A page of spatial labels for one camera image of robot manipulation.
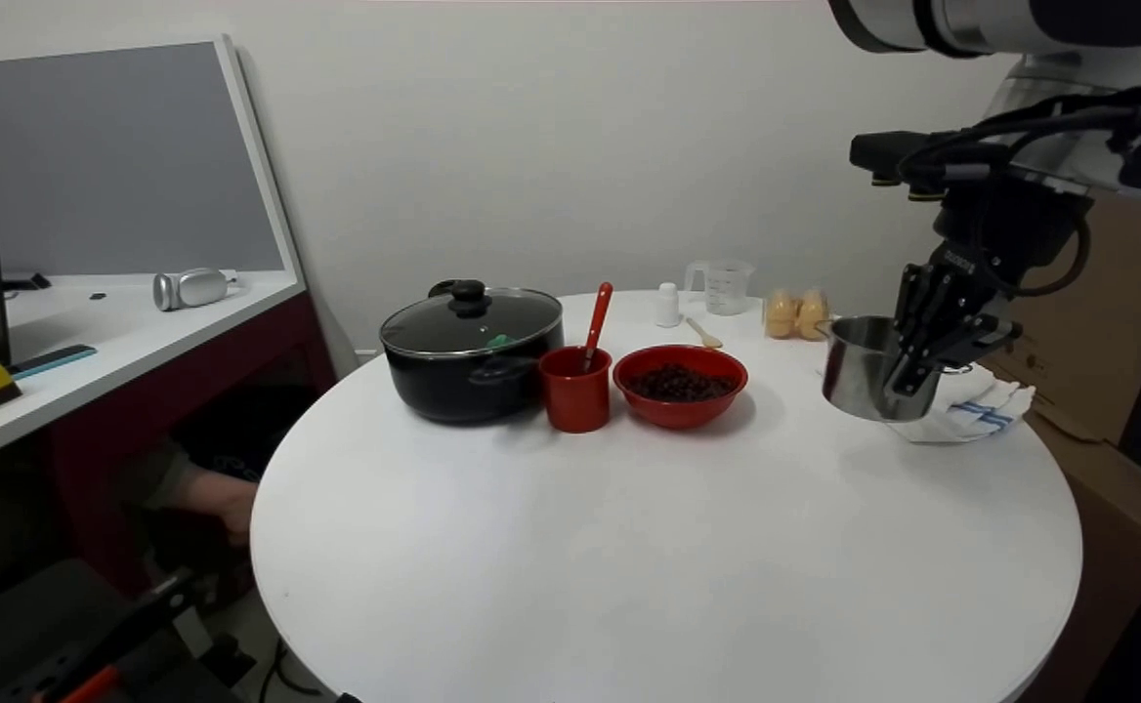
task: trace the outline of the stainless steel container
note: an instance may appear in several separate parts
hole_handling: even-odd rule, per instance
[[[822,394],[842,415],[871,422],[914,422],[930,410],[936,375],[918,394],[882,390],[885,351],[895,347],[895,323],[885,315],[842,315],[833,323],[827,372]]]

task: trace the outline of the cable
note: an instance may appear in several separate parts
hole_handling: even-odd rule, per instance
[[[280,678],[280,683],[284,683],[289,692],[298,692],[298,694],[321,694],[321,686],[301,683],[301,678],[293,678],[293,676],[284,670],[284,657],[289,657],[289,649],[284,649],[284,639],[277,639],[273,653],[269,653],[269,668],[267,668],[267,676],[263,676],[263,686],[256,686],[256,703],[267,703],[273,678]]]
[[[897,170],[909,170],[914,164],[923,164],[927,155],[943,155],[944,150],[981,144],[1003,133],[1025,133],[1018,144],[1009,150],[1009,160],[1013,160],[1025,144],[1038,138],[1121,127],[1121,121],[1128,118],[1133,118],[1128,111],[1087,111],[1087,113],[1060,113],[1060,118],[1035,118],[1035,121],[981,121],[973,127],[944,133],[914,150],[909,155],[904,155]]]
[[[1014,290],[1014,298],[1052,298],[1052,293],[1068,290],[1069,281],[1081,278],[1087,256],[1090,256],[1090,228],[1087,228],[1087,220],[1078,220],[1076,222],[1076,260],[1069,260],[1069,269],[1064,278],[1046,281],[1046,286]]]
[[[1046,138],[1052,138],[1052,133],[1035,127],[1035,133],[1025,133],[1018,140],[1009,144],[1000,169],[995,169],[994,178],[987,178],[987,207],[995,207],[995,198],[1000,198],[1000,183],[1003,183],[1003,177],[1009,177],[1009,164],[1013,164],[1018,152],[1026,152],[1035,140],[1046,140]]]

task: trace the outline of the black pot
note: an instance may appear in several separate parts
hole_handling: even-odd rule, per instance
[[[482,427],[544,401],[536,363],[564,347],[564,303],[540,290],[443,281],[385,315],[380,341],[415,415]]]

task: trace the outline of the utensil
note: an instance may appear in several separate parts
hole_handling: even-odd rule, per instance
[[[698,342],[708,342],[708,347],[724,347],[724,341],[711,336],[708,329],[698,329],[698,320],[684,315],[684,323],[698,336]]]
[[[583,372],[592,372],[592,351],[604,329],[611,298],[612,298],[612,281],[602,281],[598,302],[592,302],[592,320],[585,323]]]

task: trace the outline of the desk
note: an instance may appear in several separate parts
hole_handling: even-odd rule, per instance
[[[568,341],[590,298],[568,302]],[[1026,427],[904,444],[822,398],[823,342],[698,315],[751,367],[702,433],[621,410],[417,422],[374,360],[280,442],[255,574],[293,653],[368,703],[987,703],[1064,633],[1081,534]],[[691,341],[617,293],[604,347]]]
[[[140,590],[112,472],[204,401],[293,360],[311,385],[332,363],[293,275],[242,275],[237,293],[208,307],[151,307],[148,278],[54,278],[6,303],[10,336],[36,347],[94,342],[96,355],[32,375],[0,407],[0,444],[36,437],[67,532],[112,587]]]

